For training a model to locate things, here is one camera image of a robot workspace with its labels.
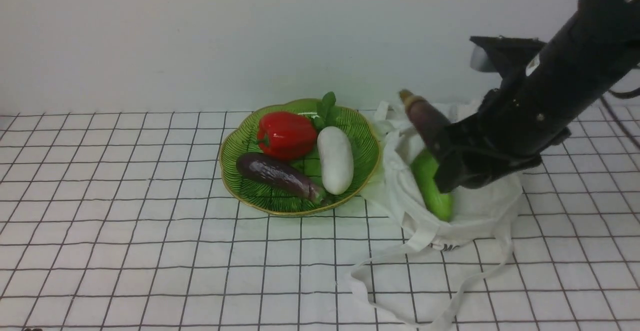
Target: gold plate rim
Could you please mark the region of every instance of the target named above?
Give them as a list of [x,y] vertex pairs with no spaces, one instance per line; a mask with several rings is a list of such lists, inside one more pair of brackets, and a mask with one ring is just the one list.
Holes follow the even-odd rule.
[[254,110],[247,117],[245,117],[242,122],[240,122],[240,125],[233,132],[229,133],[229,135],[227,135],[227,137],[224,138],[224,141],[222,141],[222,145],[220,146],[220,151],[218,153],[219,156],[218,156],[217,162],[220,165],[221,174],[222,174],[222,183],[224,184],[224,188],[227,190],[227,192],[229,192],[229,194],[231,194],[231,196],[233,196],[234,198],[236,198],[238,201],[242,202],[243,204],[245,204],[247,206],[250,206],[250,207],[252,207],[252,208],[254,208],[256,210],[259,210],[259,211],[262,211],[264,213],[267,213],[269,215],[281,216],[281,217],[304,217],[304,216],[308,216],[308,215],[312,215],[312,214],[316,214],[316,213],[321,213],[323,211],[331,210],[331,209],[334,209],[334,208],[336,208],[336,207],[338,207],[340,205],[345,204],[347,201],[350,201],[350,199],[354,198],[356,195],[358,195],[362,191],[362,189],[365,188],[365,186],[369,183],[371,178],[376,173],[376,170],[378,169],[378,167],[380,165],[380,160],[382,158],[382,147],[380,146],[380,142],[379,142],[378,138],[376,137],[375,129],[373,128],[373,125],[371,124],[369,119],[367,119],[363,114],[359,113],[358,110],[355,110],[354,108],[337,105],[336,107],[339,107],[339,108],[342,108],[342,109],[349,110],[351,112],[355,112],[355,113],[360,114],[362,116],[362,118],[364,119],[364,121],[366,122],[366,126],[368,126],[368,130],[371,133],[371,135],[373,136],[373,138],[375,139],[375,143],[377,144],[377,159],[375,160],[375,165],[373,167],[373,170],[368,174],[368,176],[366,176],[364,182],[362,183],[362,185],[357,190],[355,190],[352,194],[350,194],[349,196],[345,197],[344,199],[341,199],[340,201],[336,201],[336,202],[332,203],[331,205],[322,206],[322,207],[314,208],[313,210],[307,210],[307,211],[301,211],[301,212],[282,212],[282,211],[267,210],[266,208],[254,205],[253,203],[251,203],[249,201],[246,201],[246,200],[242,199],[241,197],[239,197],[235,192],[233,192],[233,190],[231,190],[231,188],[227,184],[227,179],[225,178],[225,165],[222,162],[222,155],[223,155],[223,153],[225,151],[225,148],[227,146],[227,140],[229,140],[231,135],[237,133],[238,130],[247,121],[247,119],[251,115],[253,115],[254,113],[262,112],[263,110],[269,109],[269,108],[275,108],[275,107],[278,107],[278,106],[287,106],[287,105],[291,105],[291,104],[294,104],[294,103],[299,103],[301,101],[316,101],[316,102],[318,102],[318,101],[320,101],[320,99],[319,98],[298,98],[297,100],[289,101],[287,103],[277,103],[277,104],[274,104],[274,105],[268,105],[268,106],[265,106],[265,107],[258,108],[258,110]]

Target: white vegetable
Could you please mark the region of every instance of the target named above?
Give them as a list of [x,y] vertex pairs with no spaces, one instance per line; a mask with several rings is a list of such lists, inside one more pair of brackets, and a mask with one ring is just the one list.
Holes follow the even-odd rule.
[[322,185],[330,194],[340,195],[354,180],[352,144],[340,128],[327,126],[318,133],[317,146]]

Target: white tote bag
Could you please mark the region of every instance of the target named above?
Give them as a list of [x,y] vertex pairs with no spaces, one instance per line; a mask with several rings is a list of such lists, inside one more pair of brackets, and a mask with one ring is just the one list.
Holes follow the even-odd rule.
[[[473,114],[478,105],[479,102],[474,102],[454,106],[444,113],[449,114],[452,122],[459,121]],[[425,148],[425,143],[407,119],[403,107],[383,101],[375,112],[374,126],[384,146],[382,167],[361,195],[368,203],[385,210],[410,238],[402,245],[377,251],[372,258],[353,265],[344,281],[357,301],[387,311],[396,322],[421,330],[447,331],[464,300],[464,292],[499,271],[512,255],[511,227],[518,216],[517,204],[522,197],[519,174],[510,174],[480,189],[458,187],[453,192],[453,219],[444,222],[426,208],[409,167]],[[469,274],[431,323],[416,324],[398,316],[394,310],[372,302],[366,284],[357,276],[364,265],[373,261],[381,263],[386,258],[419,252],[453,251],[476,238],[495,238],[500,246],[501,262],[484,272]]]

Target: grid tablecloth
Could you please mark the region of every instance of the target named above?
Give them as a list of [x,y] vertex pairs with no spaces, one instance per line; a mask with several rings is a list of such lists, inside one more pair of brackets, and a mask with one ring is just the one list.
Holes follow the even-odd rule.
[[[615,110],[640,136],[640,108]],[[384,211],[272,217],[226,190],[219,147],[248,114],[2,117],[0,329],[401,329],[337,283],[406,240]],[[640,330],[640,150],[597,107],[570,128],[523,175],[513,259],[452,330]],[[375,264],[372,298],[427,322],[496,247]]]

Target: pepper stem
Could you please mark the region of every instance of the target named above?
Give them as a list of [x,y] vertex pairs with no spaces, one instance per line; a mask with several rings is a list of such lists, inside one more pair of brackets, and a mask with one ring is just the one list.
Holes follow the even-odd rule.
[[265,144],[265,146],[268,147],[269,146],[269,137],[265,136],[263,139],[256,140],[255,144],[256,145]]

